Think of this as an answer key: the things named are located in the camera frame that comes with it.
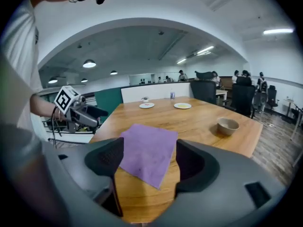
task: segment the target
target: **bowl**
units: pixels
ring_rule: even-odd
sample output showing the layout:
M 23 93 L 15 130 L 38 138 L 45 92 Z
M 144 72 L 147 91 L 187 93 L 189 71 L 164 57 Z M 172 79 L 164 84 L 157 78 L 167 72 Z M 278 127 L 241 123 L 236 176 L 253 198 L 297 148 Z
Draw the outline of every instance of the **bowl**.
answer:
M 239 128 L 239 124 L 232 119 L 219 118 L 218 130 L 226 135 L 232 135 Z

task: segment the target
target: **white plate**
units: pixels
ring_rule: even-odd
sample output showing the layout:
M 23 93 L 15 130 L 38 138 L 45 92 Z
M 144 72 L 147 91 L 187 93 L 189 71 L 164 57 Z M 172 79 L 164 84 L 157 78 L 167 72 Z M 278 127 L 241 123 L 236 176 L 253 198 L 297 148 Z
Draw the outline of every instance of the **white plate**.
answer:
M 154 106 L 155 106 L 155 104 L 153 104 L 153 103 L 145 103 L 145 104 L 141 104 L 139 107 L 140 108 L 151 108 Z
M 180 108 L 180 109 L 188 109 L 191 108 L 190 104 L 186 104 L 186 103 L 178 103 L 174 105 L 175 108 Z

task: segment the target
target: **small potted plant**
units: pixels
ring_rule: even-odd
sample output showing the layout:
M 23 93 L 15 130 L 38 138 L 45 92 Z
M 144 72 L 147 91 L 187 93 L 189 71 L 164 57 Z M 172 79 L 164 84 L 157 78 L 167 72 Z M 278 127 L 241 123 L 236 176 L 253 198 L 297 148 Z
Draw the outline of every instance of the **small potted plant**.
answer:
M 148 103 L 148 97 L 147 96 L 145 96 L 145 97 L 143 97 L 141 99 L 143 100 L 143 103 Z

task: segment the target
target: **cable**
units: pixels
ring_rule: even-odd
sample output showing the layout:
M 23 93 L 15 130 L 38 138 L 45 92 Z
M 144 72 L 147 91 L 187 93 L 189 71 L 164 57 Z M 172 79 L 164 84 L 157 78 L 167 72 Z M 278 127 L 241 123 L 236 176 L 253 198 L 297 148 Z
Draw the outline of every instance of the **cable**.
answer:
M 53 112 L 52 112 L 53 145 L 55 146 L 55 149 L 57 149 L 57 143 L 56 143 L 56 138 L 55 138 L 55 130 L 54 130 L 53 121 L 54 121 L 54 115 L 55 115 L 56 109 L 57 109 L 57 106 L 55 106 L 55 108 L 53 108 Z

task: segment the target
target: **green partition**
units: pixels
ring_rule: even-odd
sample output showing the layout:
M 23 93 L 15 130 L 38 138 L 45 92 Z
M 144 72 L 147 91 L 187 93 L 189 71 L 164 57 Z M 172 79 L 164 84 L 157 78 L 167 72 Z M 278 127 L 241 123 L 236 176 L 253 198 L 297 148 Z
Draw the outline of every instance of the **green partition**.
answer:
M 123 103 L 120 87 L 95 92 L 95 98 L 97 107 L 108 111 L 107 117 L 101 117 L 102 122 L 110 116 L 119 104 Z

